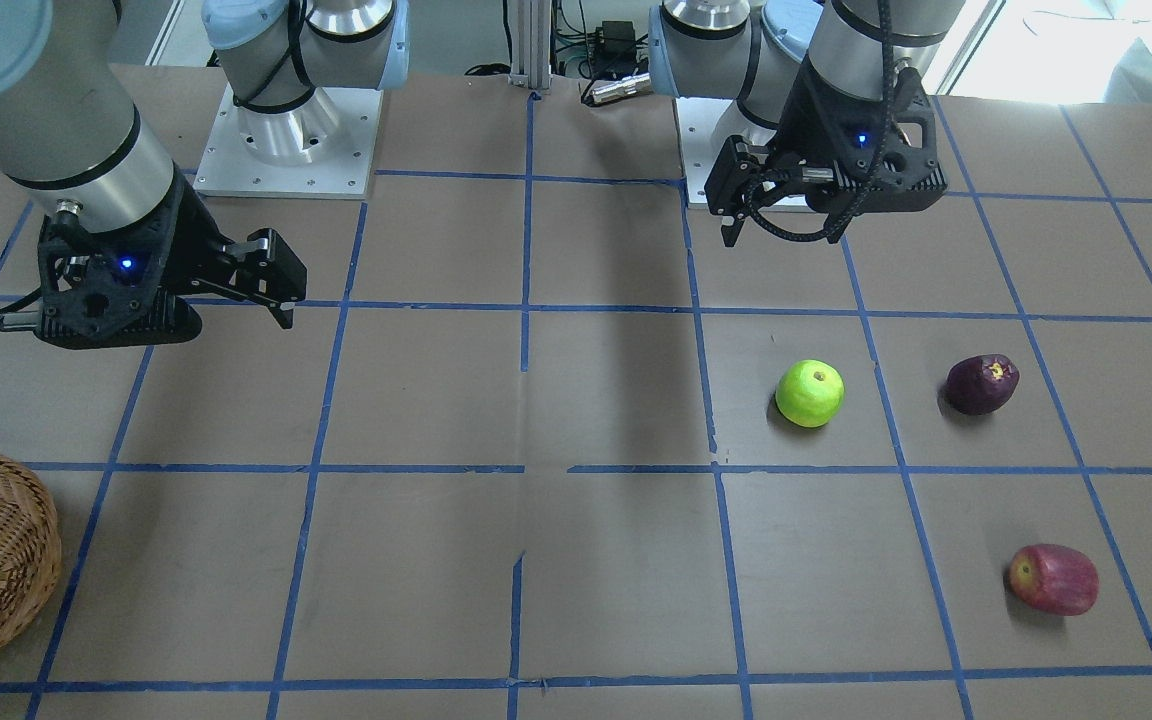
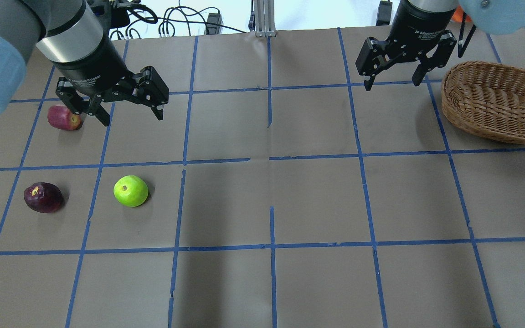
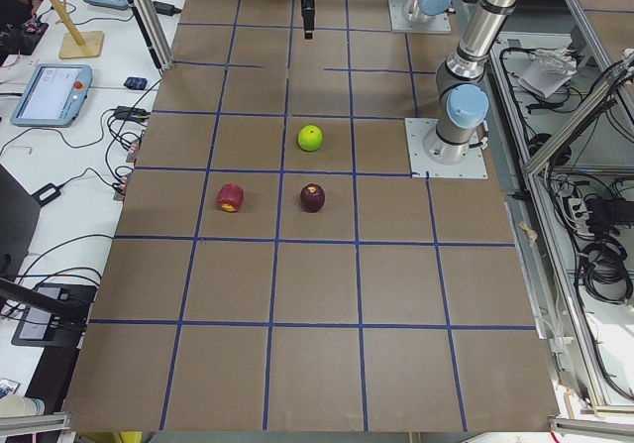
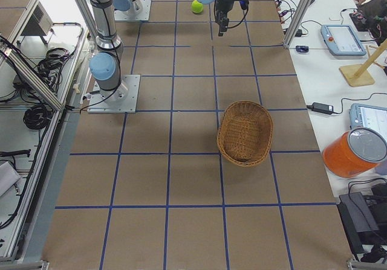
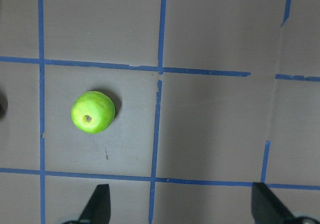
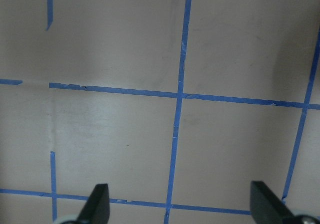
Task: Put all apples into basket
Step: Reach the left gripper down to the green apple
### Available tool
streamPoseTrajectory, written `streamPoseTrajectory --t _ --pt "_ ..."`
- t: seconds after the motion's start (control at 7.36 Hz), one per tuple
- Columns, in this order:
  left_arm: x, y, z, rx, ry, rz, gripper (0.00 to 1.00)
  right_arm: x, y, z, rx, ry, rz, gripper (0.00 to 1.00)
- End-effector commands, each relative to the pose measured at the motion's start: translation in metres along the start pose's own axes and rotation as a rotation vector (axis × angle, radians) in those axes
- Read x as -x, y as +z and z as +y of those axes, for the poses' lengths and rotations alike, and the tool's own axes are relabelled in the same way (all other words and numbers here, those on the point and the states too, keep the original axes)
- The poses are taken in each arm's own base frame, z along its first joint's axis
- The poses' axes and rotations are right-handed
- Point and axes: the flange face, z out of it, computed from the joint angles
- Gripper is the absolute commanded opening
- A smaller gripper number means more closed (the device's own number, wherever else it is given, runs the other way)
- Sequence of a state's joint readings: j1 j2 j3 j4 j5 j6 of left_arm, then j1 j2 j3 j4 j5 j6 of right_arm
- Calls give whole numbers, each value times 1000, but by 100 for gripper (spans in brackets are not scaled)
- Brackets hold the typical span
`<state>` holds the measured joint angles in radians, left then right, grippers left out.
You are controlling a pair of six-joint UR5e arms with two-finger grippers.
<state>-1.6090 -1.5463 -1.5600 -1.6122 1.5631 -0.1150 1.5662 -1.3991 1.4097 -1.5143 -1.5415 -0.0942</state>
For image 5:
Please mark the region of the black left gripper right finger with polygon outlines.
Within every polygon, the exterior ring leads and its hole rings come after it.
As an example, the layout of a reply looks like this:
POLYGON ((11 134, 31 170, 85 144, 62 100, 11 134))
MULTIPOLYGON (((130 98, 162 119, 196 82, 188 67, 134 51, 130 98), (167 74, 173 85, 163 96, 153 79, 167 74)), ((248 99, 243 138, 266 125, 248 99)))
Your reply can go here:
POLYGON ((295 216, 263 182, 254 182, 251 191, 251 213, 256 223, 286 223, 295 216))

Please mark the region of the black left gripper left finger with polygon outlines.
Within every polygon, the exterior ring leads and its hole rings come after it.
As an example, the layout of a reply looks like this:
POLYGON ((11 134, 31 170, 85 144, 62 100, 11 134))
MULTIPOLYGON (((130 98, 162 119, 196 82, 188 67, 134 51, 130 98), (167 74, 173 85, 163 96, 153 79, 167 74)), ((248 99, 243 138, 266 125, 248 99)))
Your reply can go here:
POLYGON ((96 186, 77 220, 78 223, 108 224, 110 222, 111 197, 109 187, 108 184, 96 186))

